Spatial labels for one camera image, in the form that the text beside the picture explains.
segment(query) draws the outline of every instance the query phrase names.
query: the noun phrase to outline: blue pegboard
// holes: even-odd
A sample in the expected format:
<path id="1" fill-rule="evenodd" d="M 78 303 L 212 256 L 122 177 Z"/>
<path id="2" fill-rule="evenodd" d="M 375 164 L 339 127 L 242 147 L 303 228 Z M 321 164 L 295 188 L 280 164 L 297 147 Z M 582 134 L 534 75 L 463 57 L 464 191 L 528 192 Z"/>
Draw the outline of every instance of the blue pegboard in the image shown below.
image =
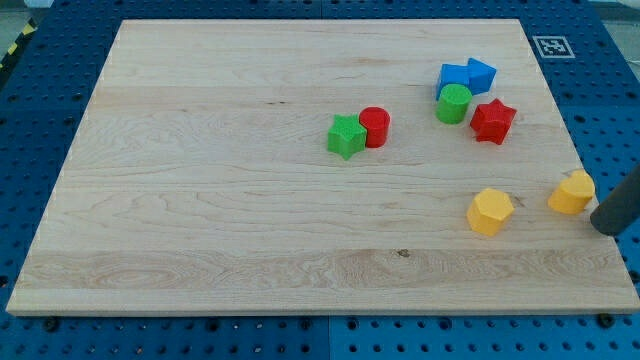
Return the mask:
<path id="1" fill-rule="evenodd" d="M 640 85 L 583 0 L 58 0 L 0 93 L 3 307 L 120 22 L 136 18 L 518 18 L 598 197 L 639 162 Z M 534 36 L 564 38 L 573 57 L 547 57 Z M 637 279 L 640 223 L 616 241 Z M 138 357 L 630 359 L 640 358 L 640 316 L 16 319 L 0 313 L 0 359 Z"/>

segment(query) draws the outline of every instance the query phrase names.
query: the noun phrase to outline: yellow hexagon block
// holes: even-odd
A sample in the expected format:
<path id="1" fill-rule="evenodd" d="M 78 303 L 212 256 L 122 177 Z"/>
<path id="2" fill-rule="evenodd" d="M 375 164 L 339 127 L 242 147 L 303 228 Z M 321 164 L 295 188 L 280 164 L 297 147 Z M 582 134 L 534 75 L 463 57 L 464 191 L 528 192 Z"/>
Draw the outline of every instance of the yellow hexagon block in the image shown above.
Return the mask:
<path id="1" fill-rule="evenodd" d="M 514 210 L 509 195 L 486 188 L 473 198 L 467 210 L 467 220 L 473 231 L 494 236 L 509 221 Z"/>
<path id="2" fill-rule="evenodd" d="M 553 210 L 568 214 L 579 214 L 596 193 L 593 179 L 584 170 L 576 170 L 564 179 L 547 200 Z"/>

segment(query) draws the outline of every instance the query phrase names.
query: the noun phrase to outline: blue cube block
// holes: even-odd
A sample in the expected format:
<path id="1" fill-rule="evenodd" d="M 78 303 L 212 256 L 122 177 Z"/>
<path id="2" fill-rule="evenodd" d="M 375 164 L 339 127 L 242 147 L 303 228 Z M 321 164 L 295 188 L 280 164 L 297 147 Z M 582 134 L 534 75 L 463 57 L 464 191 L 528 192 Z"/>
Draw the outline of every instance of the blue cube block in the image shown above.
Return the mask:
<path id="1" fill-rule="evenodd" d="M 471 94 L 477 95 L 488 92 L 491 89 L 493 78 L 497 72 L 495 68 L 482 61 L 469 58 L 467 70 L 469 72 L 469 90 L 471 90 Z"/>
<path id="2" fill-rule="evenodd" d="M 466 66 L 442 64 L 440 77 L 436 83 L 436 100 L 440 99 L 440 91 L 449 84 L 460 84 L 469 87 L 469 72 Z"/>

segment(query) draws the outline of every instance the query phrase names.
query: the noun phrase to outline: wooden board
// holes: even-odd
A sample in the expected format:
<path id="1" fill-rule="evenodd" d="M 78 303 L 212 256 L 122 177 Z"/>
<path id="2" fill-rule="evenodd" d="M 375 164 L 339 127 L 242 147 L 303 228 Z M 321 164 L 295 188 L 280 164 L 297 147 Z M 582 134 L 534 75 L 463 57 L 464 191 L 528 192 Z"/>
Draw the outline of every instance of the wooden board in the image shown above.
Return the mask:
<path id="1" fill-rule="evenodd" d="M 434 118 L 442 63 L 498 68 L 506 142 Z M 384 105 L 344 161 L 335 113 Z M 632 312 L 613 239 L 546 199 L 581 164 L 516 20 L 124 21 L 9 302 L 14 315 Z M 516 207 L 495 238 L 465 212 Z"/>

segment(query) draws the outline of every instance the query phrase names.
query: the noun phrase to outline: black cylinder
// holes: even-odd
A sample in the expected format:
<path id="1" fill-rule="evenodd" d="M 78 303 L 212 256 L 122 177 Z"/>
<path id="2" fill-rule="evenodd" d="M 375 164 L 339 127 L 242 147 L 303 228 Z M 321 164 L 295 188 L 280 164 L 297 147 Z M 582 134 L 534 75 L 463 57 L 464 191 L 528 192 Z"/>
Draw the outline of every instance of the black cylinder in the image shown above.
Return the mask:
<path id="1" fill-rule="evenodd" d="M 605 235 L 615 236 L 640 216 L 640 165 L 629 173 L 591 213 L 591 224 Z"/>

